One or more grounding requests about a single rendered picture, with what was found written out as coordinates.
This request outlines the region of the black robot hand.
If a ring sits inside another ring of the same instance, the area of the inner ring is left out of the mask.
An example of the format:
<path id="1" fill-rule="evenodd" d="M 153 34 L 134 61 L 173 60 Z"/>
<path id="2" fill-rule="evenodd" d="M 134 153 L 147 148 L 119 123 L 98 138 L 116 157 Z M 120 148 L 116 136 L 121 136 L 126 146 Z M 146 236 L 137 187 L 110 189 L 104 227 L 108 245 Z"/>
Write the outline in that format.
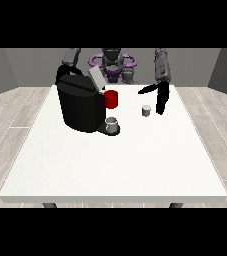
<path id="1" fill-rule="evenodd" d="M 162 115 L 165 110 L 165 105 L 169 100 L 169 83 L 167 81 L 161 81 L 158 84 L 151 84 L 139 90 L 138 93 L 145 94 L 152 91 L 157 91 L 156 113 Z"/>
<path id="2" fill-rule="evenodd" d="M 69 65 L 62 64 L 56 72 L 55 83 L 58 83 L 60 78 L 63 75 L 66 75 L 66 74 L 70 75 L 71 73 L 73 73 L 75 75 L 82 75 L 82 71 L 80 69 L 76 68 L 75 66 L 69 66 Z"/>

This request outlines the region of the pale grey machine lid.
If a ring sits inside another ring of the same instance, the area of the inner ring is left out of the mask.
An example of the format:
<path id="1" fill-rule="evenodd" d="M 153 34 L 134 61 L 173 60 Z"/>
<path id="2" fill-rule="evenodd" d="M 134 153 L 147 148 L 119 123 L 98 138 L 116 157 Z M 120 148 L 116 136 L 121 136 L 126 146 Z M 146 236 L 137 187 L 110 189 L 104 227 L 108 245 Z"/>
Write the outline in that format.
<path id="1" fill-rule="evenodd" d="M 101 91 L 105 87 L 106 81 L 105 81 L 105 79 L 101 73 L 101 70 L 99 69 L 98 66 L 94 66 L 94 67 L 90 68 L 88 70 L 88 75 L 92 79 L 92 81 L 98 91 Z"/>

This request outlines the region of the black coffee machine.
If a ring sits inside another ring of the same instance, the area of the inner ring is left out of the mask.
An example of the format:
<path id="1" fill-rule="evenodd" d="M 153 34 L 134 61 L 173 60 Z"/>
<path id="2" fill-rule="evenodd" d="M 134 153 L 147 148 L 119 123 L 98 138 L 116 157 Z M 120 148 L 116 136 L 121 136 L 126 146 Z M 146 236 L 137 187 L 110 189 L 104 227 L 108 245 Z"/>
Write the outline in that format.
<path id="1" fill-rule="evenodd" d="M 106 131 L 105 92 L 99 92 L 92 79 L 84 75 L 63 75 L 56 83 L 64 122 L 79 132 L 101 132 L 108 136 L 120 133 Z"/>

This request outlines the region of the red pod holder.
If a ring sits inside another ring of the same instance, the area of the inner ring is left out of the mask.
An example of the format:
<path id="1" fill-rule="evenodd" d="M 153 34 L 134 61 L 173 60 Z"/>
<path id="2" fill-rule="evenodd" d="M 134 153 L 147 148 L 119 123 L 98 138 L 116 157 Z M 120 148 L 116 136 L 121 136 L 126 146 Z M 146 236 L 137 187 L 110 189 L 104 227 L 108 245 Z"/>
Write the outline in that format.
<path id="1" fill-rule="evenodd" d="M 108 109 L 114 109 L 118 106 L 118 92 L 115 90 L 107 90 L 104 93 L 105 107 Z"/>

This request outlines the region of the small grey cup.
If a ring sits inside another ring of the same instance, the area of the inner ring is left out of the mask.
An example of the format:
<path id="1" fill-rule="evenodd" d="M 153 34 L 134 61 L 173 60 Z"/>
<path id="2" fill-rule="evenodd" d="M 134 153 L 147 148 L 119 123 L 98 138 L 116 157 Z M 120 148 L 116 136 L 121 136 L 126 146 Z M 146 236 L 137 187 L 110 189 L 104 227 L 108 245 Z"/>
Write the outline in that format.
<path id="1" fill-rule="evenodd" d="M 108 133 L 115 133 L 118 130 L 118 121 L 115 117 L 108 117 L 105 124 Z"/>

